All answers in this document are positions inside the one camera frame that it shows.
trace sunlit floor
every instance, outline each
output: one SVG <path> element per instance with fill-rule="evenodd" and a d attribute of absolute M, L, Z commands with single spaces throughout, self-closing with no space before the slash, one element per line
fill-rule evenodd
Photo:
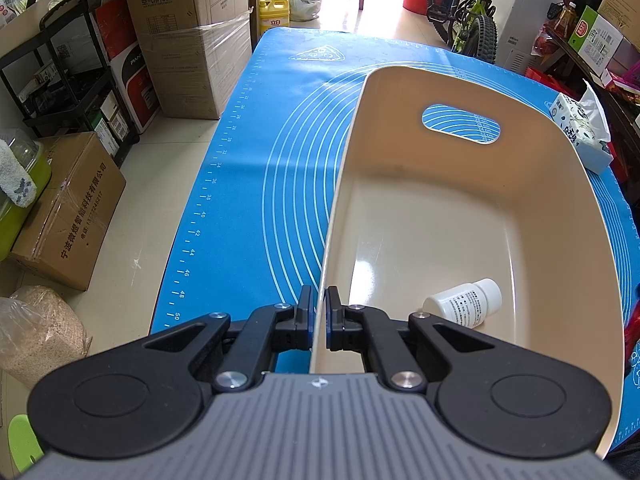
<path fill-rule="evenodd" d="M 402 0 L 322 0 L 320 17 L 296 26 L 343 30 L 370 36 L 444 46 L 425 16 L 402 8 Z M 93 336 L 91 353 L 129 342 L 148 333 L 156 296 L 182 210 L 204 158 L 217 121 L 158 116 L 122 166 L 127 179 L 113 216 L 89 290 L 84 293 L 12 269 L 0 269 L 2 294 L 25 284 L 42 283 L 58 290 Z M 9 477 L 6 427 L 26 412 L 27 390 L 2 375 L 0 473 Z"/>

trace blue mat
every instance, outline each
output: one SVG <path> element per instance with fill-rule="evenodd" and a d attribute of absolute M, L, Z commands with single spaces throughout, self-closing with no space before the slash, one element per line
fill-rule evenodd
<path fill-rule="evenodd" d="M 366 75 L 407 65 L 471 80 L 547 112 L 556 93 L 484 62 L 406 41 L 295 28 L 258 44 L 220 119 L 182 215 L 152 332 L 207 312 L 245 319 L 257 306 L 318 290 L 324 236 L 344 139 Z M 431 126 L 476 140 L 492 121 L 448 107 Z M 590 174 L 613 247 L 625 321 L 637 300 L 640 244 L 610 170 Z M 640 357 L 625 381 L 614 445 L 640 424 Z M 305 372 L 309 352 L 286 352 L 278 370 Z"/>

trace beige plastic bin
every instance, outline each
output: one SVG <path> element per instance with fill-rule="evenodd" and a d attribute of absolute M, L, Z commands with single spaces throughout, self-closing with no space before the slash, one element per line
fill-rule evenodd
<path fill-rule="evenodd" d="M 481 144 L 430 130 L 443 104 L 496 121 Z M 596 197 L 569 140 L 537 110 L 489 88 L 403 66 L 366 79 L 329 224 L 321 290 L 407 319 L 430 294 L 492 278 L 501 310 L 478 330 L 577 365 L 612 400 L 598 448 L 620 416 L 623 322 L 616 268 Z M 325 349 L 318 304 L 311 370 L 362 370 Z"/>

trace yellow detergent bottle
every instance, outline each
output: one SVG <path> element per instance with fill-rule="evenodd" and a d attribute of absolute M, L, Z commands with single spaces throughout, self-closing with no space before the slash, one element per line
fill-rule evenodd
<path fill-rule="evenodd" d="M 260 0 L 260 35 L 274 27 L 289 27 L 289 0 Z"/>

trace white pill bottle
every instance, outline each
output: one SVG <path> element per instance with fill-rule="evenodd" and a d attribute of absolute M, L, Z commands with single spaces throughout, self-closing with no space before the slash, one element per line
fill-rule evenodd
<path fill-rule="evenodd" d="M 424 300 L 422 310 L 458 325 L 474 328 L 502 306 L 502 293 L 494 280 L 463 283 Z"/>

